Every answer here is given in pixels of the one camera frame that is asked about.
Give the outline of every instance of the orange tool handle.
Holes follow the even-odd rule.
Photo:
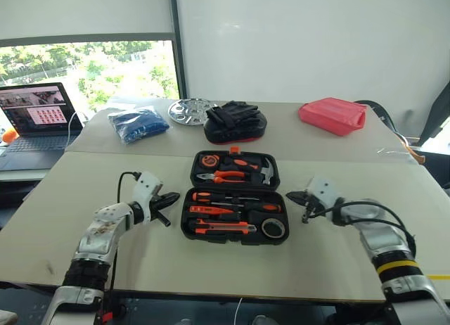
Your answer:
[[[243,183],[242,179],[222,179],[221,177],[215,177],[214,183],[220,184],[220,183]]]
[[[192,200],[196,202],[213,202],[213,201],[220,202],[226,199],[227,197],[222,193],[208,193],[207,191],[204,191],[192,194]]]
[[[203,219],[197,219],[196,234],[206,234],[207,231],[239,231],[247,235],[250,233],[249,224],[247,222],[236,223],[209,223]]]
[[[281,212],[281,206],[279,204],[247,202],[244,204],[244,207],[247,210],[262,210],[262,211],[266,211],[266,212]]]
[[[247,165],[248,167],[252,167],[254,170],[258,170],[258,165],[251,165],[249,162],[244,160],[233,160],[237,165]]]
[[[217,170],[216,172],[214,172],[214,176],[216,177],[245,177],[245,173],[244,172],[237,172],[237,171],[229,171],[229,172],[220,172],[219,170]]]
[[[205,207],[203,205],[191,205],[189,212],[196,214],[208,214],[208,215],[221,215],[221,214],[232,214],[233,210],[216,208],[216,207]]]

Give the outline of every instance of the red container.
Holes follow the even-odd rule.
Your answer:
[[[364,127],[366,106],[338,98],[323,98],[300,107],[298,116],[303,122],[344,136]]]

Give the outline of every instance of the hammer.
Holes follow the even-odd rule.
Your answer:
[[[274,168],[268,158],[265,158],[265,160],[269,166],[267,168],[261,168],[261,174],[264,174],[264,181],[262,183],[270,186],[270,180],[274,175]]]

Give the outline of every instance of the screwdriver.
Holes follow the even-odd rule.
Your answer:
[[[221,203],[221,202],[210,202],[212,205],[232,205],[236,207],[244,207],[246,210],[258,210],[264,212],[281,212],[281,206],[272,203],[260,203],[260,202],[246,202],[244,204],[233,204],[233,203]],[[232,213],[233,210],[216,208],[210,206],[192,205],[189,208],[189,212],[199,212],[203,214],[210,215],[220,215],[226,213]]]
[[[195,202],[211,202],[211,201],[220,201],[220,200],[232,200],[234,198],[238,198],[240,200],[259,200],[255,197],[232,197],[226,196],[224,193],[208,193],[207,191],[203,191],[200,193],[193,193],[192,200]]]
[[[259,169],[259,165],[255,165],[244,160],[234,159],[233,163],[238,165],[242,170],[254,171]]]

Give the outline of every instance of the laptop keyboard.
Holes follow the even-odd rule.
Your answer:
[[[69,144],[77,137],[71,136]],[[63,150],[68,142],[68,137],[60,136],[38,136],[38,137],[19,137],[7,149],[7,153],[16,153],[21,151],[57,151]]]

